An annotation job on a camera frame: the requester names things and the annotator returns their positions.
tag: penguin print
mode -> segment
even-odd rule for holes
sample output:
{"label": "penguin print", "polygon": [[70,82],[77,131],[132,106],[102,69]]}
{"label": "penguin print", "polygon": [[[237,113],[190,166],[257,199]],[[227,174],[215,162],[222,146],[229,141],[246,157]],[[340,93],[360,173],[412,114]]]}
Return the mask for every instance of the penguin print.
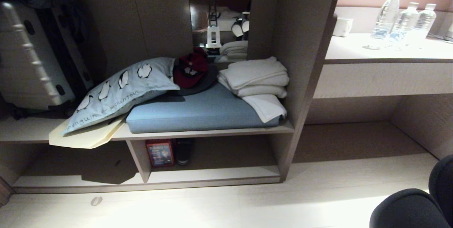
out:
{"label": "penguin print", "polygon": [[109,91],[110,91],[110,81],[107,81],[104,83],[104,85],[102,86],[102,89],[101,91],[99,92],[99,95],[97,96],[97,99],[99,99],[99,101],[101,101],[102,99],[105,99],[107,98],[108,94],[109,94]]}
{"label": "penguin print", "polygon": [[139,75],[139,78],[148,78],[152,70],[153,68],[151,67],[151,65],[145,63],[137,70],[137,74]]}
{"label": "penguin print", "polygon": [[120,79],[118,80],[118,85],[120,89],[123,89],[126,85],[129,85],[129,71],[126,70],[120,75]]}
{"label": "penguin print", "polygon": [[77,113],[81,110],[86,109],[86,107],[88,107],[88,105],[90,103],[90,98],[93,98],[93,96],[92,95],[85,96],[85,98],[81,101],[79,107],[77,107]]}

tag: mirror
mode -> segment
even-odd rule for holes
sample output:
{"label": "mirror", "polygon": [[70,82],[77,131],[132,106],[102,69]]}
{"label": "mirror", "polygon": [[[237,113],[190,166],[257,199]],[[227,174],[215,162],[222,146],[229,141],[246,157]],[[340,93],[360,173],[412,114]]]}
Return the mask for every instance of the mirror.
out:
{"label": "mirror", "polygon": [[206,47],[215,62],[246,60],[251,0],[189,0],[189,3],[194,46]]}

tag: stack of towels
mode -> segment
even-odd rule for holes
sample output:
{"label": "stack of towels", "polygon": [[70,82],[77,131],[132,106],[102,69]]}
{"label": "stack of towels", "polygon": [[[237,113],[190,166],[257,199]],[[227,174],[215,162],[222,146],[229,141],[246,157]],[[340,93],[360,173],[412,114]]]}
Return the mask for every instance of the stack of towels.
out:
{"label": "stack of towels", "polygon": [[233,41],[224,44],[220,48],[220,60],[218,62],[239,62],[247,58],[248,41]]}
{"label": "stack of towels", "polygon": [[232,63],[228,69],[219,71],[217,79],[252,106],[263,123],[280,115],[286,117],[286,109],[278,98],[286,97],[289,77],[277,58]]}

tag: bottle cap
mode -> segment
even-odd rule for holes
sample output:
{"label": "bottle cap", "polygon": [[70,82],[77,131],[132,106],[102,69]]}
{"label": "bottle cap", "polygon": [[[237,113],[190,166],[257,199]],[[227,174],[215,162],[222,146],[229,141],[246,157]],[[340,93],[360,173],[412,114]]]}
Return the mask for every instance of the bottle cap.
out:
{"label": "bottle cap", "polygon": [[419,3],[418,2],[409,2],[409,6],[408,7],[418,8],[419,7]]}
{"label": "bottle cap", "polygon": [[432,4],[432,3],[426,4],[426,7],[425,7],[425,9],[435,9],[435,8],[436,8],[436,4]]}

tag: gray suitcase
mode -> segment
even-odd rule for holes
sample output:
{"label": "gray suitcase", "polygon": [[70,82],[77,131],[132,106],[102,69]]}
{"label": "gray suitcase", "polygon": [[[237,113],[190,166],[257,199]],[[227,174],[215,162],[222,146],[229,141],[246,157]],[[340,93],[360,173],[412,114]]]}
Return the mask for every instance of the gray suitcase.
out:
{"label": "gray suitcase", "polygon": [[82,99],[92,87],[60,10],[1,4],[0,92],[8,103],[55,110]]}

